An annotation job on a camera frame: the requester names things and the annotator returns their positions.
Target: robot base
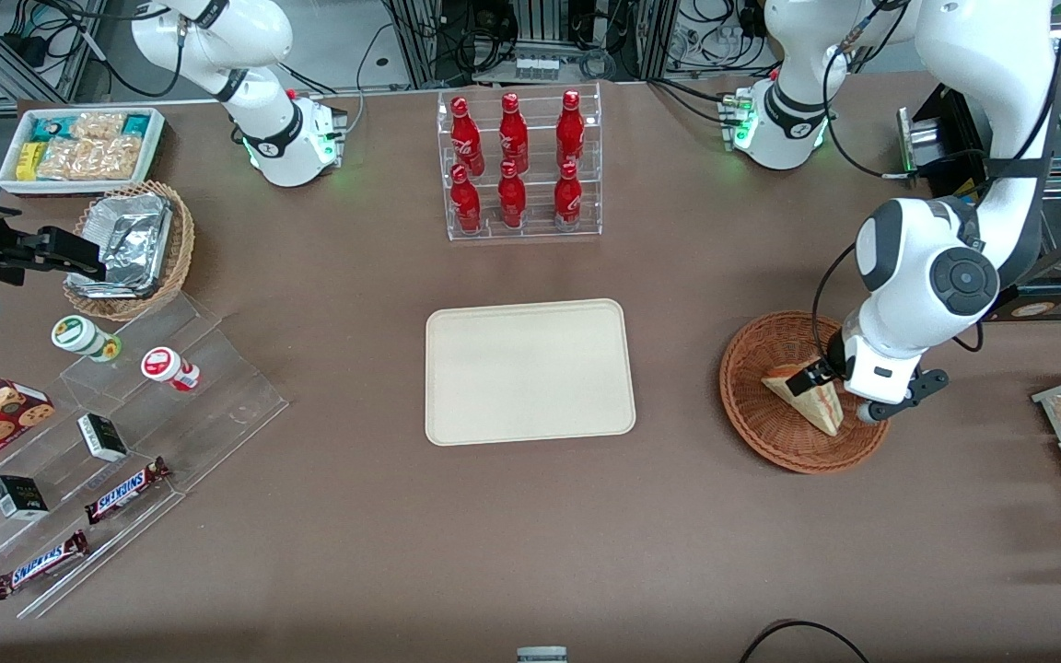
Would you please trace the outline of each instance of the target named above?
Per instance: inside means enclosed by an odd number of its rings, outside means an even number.
[[[785,136],[764,108],[764,95],[771,81],[760,81],[753,87],[741,87],[733,97],[719,102],[719,118],[729,122],[723,127],[723,142],[728,152],[740,151],[755,163],[772,170],[790,170],[808,159],[825,139],[825,122],[817,135],[800,139]]]
[[[302,110],[302,128],[279,157],[257,155],[245,140],[248,158],[265,179],[277,186],[300,186],[329,168],[342,164],[346,146],[346,115],[335,117],[329,106],[312,100],[294,100]]]

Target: small jar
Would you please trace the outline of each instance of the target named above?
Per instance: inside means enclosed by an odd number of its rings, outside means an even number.
[[[199,367],[188,364],[180,353],[158,347],[146,352],[142,374],[155,382],[166,382],[179,391],[190,391],[199,384]]]
[[[52,344],[62,351],[84,355],[104,364],[122,353],[122,341],[102,331],[83,315],[68,315],[52,327]]]

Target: white box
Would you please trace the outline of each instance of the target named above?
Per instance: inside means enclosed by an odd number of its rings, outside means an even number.
[[[138,152],[138,164],[134,168],[134,176],[129,179],[83,179],[76,181],[16,179],[18,153],[22,150],[22,145],[29,142],[32,132],[35,129],[35,122],[83,112],[150,116],[150,124],[146,126],[146,135],[142,138],[142,151]],[[3,168],[0,168],[0,189],[17,194],[17,196],[75,196],[80,193],[114,192],[117,189],[125,188],[125,186],[142,184],[146,179],[146,173],[150,172],[150,165],[155,160],[155,151],[158,147],[158,138],[161,136],[163,125],[163,115],[152,106],[91,106],[91,108],[27,110],[21,118],[18,118],[16,135],[11,139],[11,147],[7,149],[7,156],[3,159]]]

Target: clear acrylic shelf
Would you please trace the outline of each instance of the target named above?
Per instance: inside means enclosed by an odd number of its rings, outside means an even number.
[[[46,429],[0,454],[0,474],[35,478],[51,511],[32,523],[6,520],[0,512],[0,575],[59,545],[76,529],[84,529],[91,554],[27,583],[1,601],[4,611],[17,617],[46,613],[288,406],[268,379],[232,348],[219,321],[179,295],[118,331],[122,355],[117,360],[105,365],[77,360],[47,388],[59,409]],[[138,362],[156,346],[177,349],[197,365],[198,386],[185,394],[144,379]],[[129,448],[122,461],[89,456],[76,425],[85,412],[117,425]],[[85,505],[159,456],[172,471],[168,478],[108,520],[88,525]]]
[[[555,160],[555,123],[559,121],[564,89],[580,93],[580,115],[584,116],[584,156],[576,174],[584,188],[580,197],[580,220],[576,230],[563,232],[555,227],[555,184],[559,181],[559,164]],[[436,138],[441,160],[441,188],[445,192],[445,219],[451,241],[485,240],[549,240],[576,235],[601,234],[604,230],[602,184],[604,177],[602,146],[601,87],[598,85],[543,85],[519,87],[519,108],[527,121],[530,142],[530,168],[522,173],[527,190],[526,221],[519,230],[509,229],[501,219],[498,182],[501,180],[501,142],[498,126],[502,122],[502,102],[498,98],[481,98],[469,89],[441,92],[437,98]],[[460,232],[453,213],[450,169],[456,162],[453,151],[453,115],[448,104],[454,97],[469,102],[469,115],[481,130],[481,154],[485,172],[471,178],[481,196],[481,232]]]

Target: beige tray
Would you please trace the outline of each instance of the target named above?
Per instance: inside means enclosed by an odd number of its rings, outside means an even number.
[[[434,444],[622,436],[637,422],[611,299],[437,311],[424,357]]]

